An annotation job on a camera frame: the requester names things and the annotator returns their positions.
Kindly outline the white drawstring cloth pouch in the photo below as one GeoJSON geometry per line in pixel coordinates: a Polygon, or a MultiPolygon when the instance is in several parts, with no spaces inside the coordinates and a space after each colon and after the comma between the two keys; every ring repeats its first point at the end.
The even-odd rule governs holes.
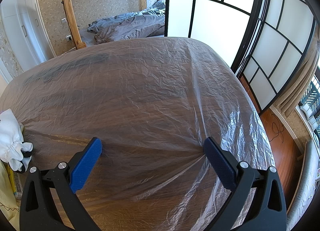
{"type": "Polygon", "coordinates": [[[1,161],[21,174],[28,169],[33,150],[33,144],[24,141],[22,129],[11,109],[1,113],[1,161]]]}

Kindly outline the beige curtain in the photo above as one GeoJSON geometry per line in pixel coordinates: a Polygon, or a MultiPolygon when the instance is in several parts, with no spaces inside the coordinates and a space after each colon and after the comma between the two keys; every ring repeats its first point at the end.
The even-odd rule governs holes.
{"type": "Polygon", "coordinates": [[[314,76],[319,62],[319,25],[316,25],[306,56],[297,73],[290,80],[274,106],[285,118],[289,117],[300,102],[314,76]]]}

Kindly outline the black framed shoji screen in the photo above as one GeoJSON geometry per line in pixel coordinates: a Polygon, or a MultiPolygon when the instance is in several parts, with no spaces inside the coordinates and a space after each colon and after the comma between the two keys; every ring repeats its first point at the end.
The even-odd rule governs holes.
{"type": "Polygon", "coordinates": [[[204,42],[243,79],[259,112],[284,93],[316,28],[307,0],[166,0],[165,35],[204,42]]]}

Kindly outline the white wardrobe doors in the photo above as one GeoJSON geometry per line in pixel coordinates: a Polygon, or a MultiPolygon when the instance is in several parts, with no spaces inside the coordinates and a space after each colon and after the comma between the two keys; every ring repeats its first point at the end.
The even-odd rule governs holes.
{"type": "Polygon", "coordinates": [[[37,0],[2,0],[1,18],[22,70],[27,71],[56,56],[37,0]]]}

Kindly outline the grey rumpled duvet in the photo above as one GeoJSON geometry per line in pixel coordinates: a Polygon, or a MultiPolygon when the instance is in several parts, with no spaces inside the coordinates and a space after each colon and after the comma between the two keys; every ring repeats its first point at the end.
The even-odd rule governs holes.
{"type": "Polygon", "coordinates": [[[80,32],[81,38],[88,35],[87,43],[96,45],[112,41],[157,37],[165,31],[165,0],[138,12],[123,13],[93,21],[80,32]]]}

